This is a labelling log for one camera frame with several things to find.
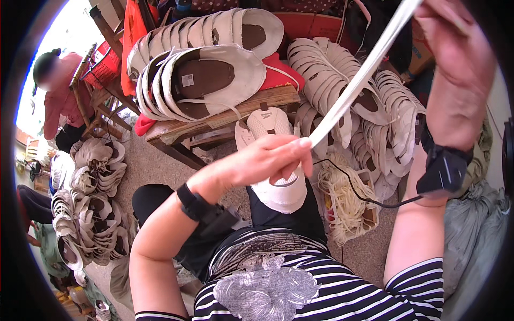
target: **red plastic basket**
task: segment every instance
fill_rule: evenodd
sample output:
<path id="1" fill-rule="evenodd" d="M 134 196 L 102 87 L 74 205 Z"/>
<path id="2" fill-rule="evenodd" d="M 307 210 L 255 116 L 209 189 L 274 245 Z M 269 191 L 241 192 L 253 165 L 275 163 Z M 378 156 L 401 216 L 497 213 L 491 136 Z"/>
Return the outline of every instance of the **red plastic basket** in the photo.
<path id="1" fill-rule="evenodd" d="M 121 75 L 121 59 L 114 53 L 107 41 L 96 50 L 103 55 L 96 63 L 91 62 L 89 70 L 80 80 L 85 80 L 97 89 L 107 86 L 114 78 Z"/>

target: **hair bun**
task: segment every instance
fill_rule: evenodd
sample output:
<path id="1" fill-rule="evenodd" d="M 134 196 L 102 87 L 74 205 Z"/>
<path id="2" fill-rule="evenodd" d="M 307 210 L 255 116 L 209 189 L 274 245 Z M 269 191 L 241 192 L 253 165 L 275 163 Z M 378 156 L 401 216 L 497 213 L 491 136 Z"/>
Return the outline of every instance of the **hair bun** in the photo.
<path id="1" fill-rule="evenodd" d="M 52 50 L 51 53 L 59 57 L 59 55 L 61 54 L 61 48 L 56 48 Z"/>

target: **black and white striped shirt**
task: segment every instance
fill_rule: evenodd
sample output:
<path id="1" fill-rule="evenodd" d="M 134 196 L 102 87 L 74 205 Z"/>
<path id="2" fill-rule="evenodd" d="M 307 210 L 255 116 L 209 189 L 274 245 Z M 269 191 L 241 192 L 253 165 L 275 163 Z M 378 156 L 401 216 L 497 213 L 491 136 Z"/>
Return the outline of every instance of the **black and white striped shirt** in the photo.
<path id="1" fill-rule="evenodd" d="M 255 253 L 268 256 L 262 260 Z M 250 256 L 256 257 L 256 261 L 248 260 Z M 279 265 L 275 263 L 273 267 L 273 262 L 278 259 Z M 257 262 L 254 266 L 258 269 L 261 264 L 266 267 L 251 272 L 255 271 L 252 266 L 248 272 L 248 261 Z M 442 266 L 442 258 L 420 262 L 395 275 L 383 290 L 333 259 L 327 247 L 319 242 L 292 234 L 288 229 L 250 230 L 214 255 L 209 265 L 209 281 L 196 296 L 192 320 L 273 320 L 277 315 L 285 319 L 316 321 L 439 320 L 444 302 Z M 292 287 L 274 289 L 274 283 L 270 282 L 269 288 L 262 288 L 262 273 L 270 276 L 271 280 L 277 280 L 273 279 L 277 271 L 281 273 L 280 280 L 291 279 Z M 253 289 L 255 278 L 258 282 Z M 302 278 L 302 282 L 298 283 L 298 278 Z M 294 285 L 303 289 L 302 283 L 310 280 L 309 289 L 295 293 Z M 305 293 L 310 293 L 307 298 L 302 296 Z M 146 311 L 137 313 L 136 320 L 186 319 L 169 313 Z"/>

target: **speckled floor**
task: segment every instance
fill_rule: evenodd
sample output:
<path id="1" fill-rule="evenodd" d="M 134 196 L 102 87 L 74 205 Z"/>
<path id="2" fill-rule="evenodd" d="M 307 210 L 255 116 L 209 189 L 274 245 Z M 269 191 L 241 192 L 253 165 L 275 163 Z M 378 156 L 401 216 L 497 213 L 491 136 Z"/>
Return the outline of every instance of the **speckled floor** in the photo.
<path id="1" fill-rule="evenodd" d="M 126 213 L 132 213 L 131 198 L 138 187 L 150 183 L 161 183 L 167 184 L 175 190 L 195 173 L 195 170 L 146 143 L 144 137 L 138 137 L 133 131 L 125 131 L 122 143 L 126 148 L 127 170 L 118 186 L 115 199 Z M 208 156 L 219 159 L 235 151 L 235 142 L 229 142 L 208 151 Z M 393 204 L 397 200 L 398 195 L 395 193 L 386 203 Z M 244 188 L 234 189 L 223 197 L 221 203 L 238 208 L 241 215 L 249 219 L 248 195 Z M 348 241 L 342 250 L 335 243 L 329 241 L 332 255 L 357 275 L 382 287 L 384 265 L 396 212 L 396 210 L 382 209 L 379 214 L 378 227 L 364 236 Z M 127 260 L 112 262 L 107 267 L 91 263 L 86 267 L 86 271 L 98 288 L 113 302 L 122 320 L 131 321 L 134 320 L 134 314 L 127 307 L 116 302 L 109 291 L 111 271 L 121 263 L 127 263 Z"/>

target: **qr code label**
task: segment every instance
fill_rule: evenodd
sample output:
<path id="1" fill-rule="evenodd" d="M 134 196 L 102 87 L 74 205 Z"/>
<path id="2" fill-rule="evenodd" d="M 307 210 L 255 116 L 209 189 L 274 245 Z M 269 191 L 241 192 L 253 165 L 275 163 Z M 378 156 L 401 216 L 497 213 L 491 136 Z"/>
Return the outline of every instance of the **qr code label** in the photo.
<path id="1" fill-rule="evenodd" d="M 182 76 L 182 87 L 194 85 L 193 74 Z"/>

